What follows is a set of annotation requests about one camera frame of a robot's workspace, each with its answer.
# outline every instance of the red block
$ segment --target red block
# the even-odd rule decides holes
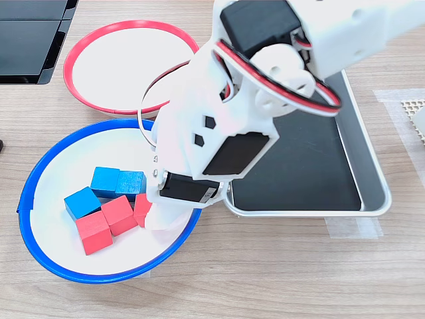
[[[118,236],[136,227],[133,209],[125,195],[102,205],[102,211],[113,236]]]
[[[145,227],[145,218],[151,206],[152,203],[147,201],[146,194],[139,194],[135,197],[133,216],[140,227]]]
[[[112,236],[105,216],[101,211],[75,221],[86,255],[112,245]]]

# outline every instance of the black square hole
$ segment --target black square hole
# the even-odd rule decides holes
[[[202,136],[198,135],[198,134],[195,134],[195,144],[200,146],[200,147],[203,147],[204,144],[205,144],[204,138]]]
[[[210,116],[205,116],[205,127],[214,129],[216,126],[214,118],[211,118]]]

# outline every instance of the table surface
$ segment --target table surface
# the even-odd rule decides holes
[[[219,203],[151,278],[76,284],[28,252],[16,207],[30,171],[63,137],[108,119],[64,85],[72,46],[130,19],[172,23],[202,45],[211,9],[211,1],[81,1],[51,83],[0,86],[0,318],[425,318],[425,192],[373,93],[425,87],[424,28],[347,71],[394,199],[380,239],[331,239],[323,218],[237,218]]]

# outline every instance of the block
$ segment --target block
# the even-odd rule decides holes
[[[141,193],[146,193],[146,176],[143,172],[120,171],[115,189],[116,197],[125,195],[129,201],[135,201],[135,196]]]
[[[133,209],[125,195],[102,205],[102,212],[113,236],[118,236],[137,226]]]
[[[140,227],[145,227],[145,218],[151,206],[152,203],[147,201],[146,194],[139,194],[135,197],[133,217]]]
[[[85,187],[65,198],[66,210],[73,221],[99,211],[100,206],[99,199],[89,187]]]
[[[86,255],[112,245],[112,235],[101,211],[76,220],[78,233]]]
[[[102,198],[116,198],[115,189],[119,175],[118,168],[96,167],[90,185],[94,195]]]

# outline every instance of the white tape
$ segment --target white tape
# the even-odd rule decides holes
[[[375,90],[379,102],[385,105],[388,114],[400,136],[406,151],[412,160],[419,178],[425,187],[425,148],[418,137],[410,118],[403,110],[402,101],[425,98],[425,89],[411,88],[406,90]]]
[[[384,233],[376,217],[326,217],[332,239],[377,239]]]

